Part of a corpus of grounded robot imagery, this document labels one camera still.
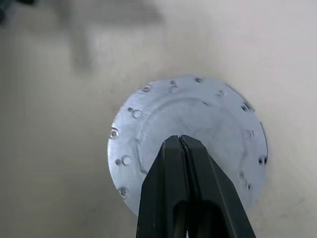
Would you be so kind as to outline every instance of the beige background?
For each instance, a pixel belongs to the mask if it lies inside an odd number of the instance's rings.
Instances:
[[[146,82],[213,75],[257,109],[271,157],[259,238],[317,234],[314,0],[41,0],[0,29],[0,236],[135,237],[107,168]]]

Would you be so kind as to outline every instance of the dark object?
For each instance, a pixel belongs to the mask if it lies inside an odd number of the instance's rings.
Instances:
[[[18,2],[25,3],[25,4],[34,4],[36,0],[17,0]]]
[[[255,238],[231,180],[198,140],[172,136],[142,185],[137,238]]]
[[[18,2],[25,4],[34,4],[37,0],[17,0]],[[0,24],[5,21],[6,10],[10,7],[13,0],[0,0]]]

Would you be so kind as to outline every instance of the circular metal plate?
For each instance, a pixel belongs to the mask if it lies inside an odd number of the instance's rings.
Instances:
[[[236,187],[245,209],[264,184],[267,143],[254,109],[215,79],[154,81],[123,104],[112,124],[108,165],[127,206],[138,214],[141,186],[171,135],[200,140]]]

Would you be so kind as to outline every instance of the hole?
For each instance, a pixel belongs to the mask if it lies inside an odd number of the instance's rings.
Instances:
[[[223,98],[224,96],[226,96],[226,93],[222,89],[220,89],[216,95]]]
[[[245,112],[247,112],[247,111],[249,110],[246,105],[242,105],[241,108],[242,108],[242,110],[244,110]]]
[[[127,156],[127,155],[123,156],[123,158],[122,158],[122,163],[123,163],[124,165],[127,166],[127,165],[129,165],[131,162],[132,162],[132,159],[131,159],[130,156]]]
[[[250,134],[251,134],[251,136],[252,136],[253,138],[257,136],[257,132],[254,131],[254,130],[251,130],[251,131],[250,131]]]
[[[203,80],[201,78],[195,78],[195,81],[201,83]]]
[[[123,188],[120,189],[120,193],[121,193],[122,196],[125,197],[126,195],[128,195],[129,190],[127,188],[123,187]]]
[[[148,92],[150,92],[150,88],[149,87],[144,87],[143,89],[142,89],[142,91],[143,92],[145,92],[145,93],[148,93]]]
[[[115,160],[115,164],[116,164],[116,165],[121,165],[121,160],[116,159],[116,160]]]
[[[133,118],[139,118],[142,115],[140,110],[134,110],[132,113]]]
[[[112,128],[111,134],[110,134],[110,138],[115,139],[119,136],[119,131],[115,128]]]

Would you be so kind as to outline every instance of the metal surface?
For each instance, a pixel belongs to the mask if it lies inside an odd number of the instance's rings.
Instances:
[[[202,141],[249,209],[265,178],[262,125],[250,104],[229,86],[191,76],[149,83],[115,117],[108,165],[116,188],[122,195],[123,188],[129,191],[123,195],[127,206],[138,214],[141,185],[162,142],[181,134]]]

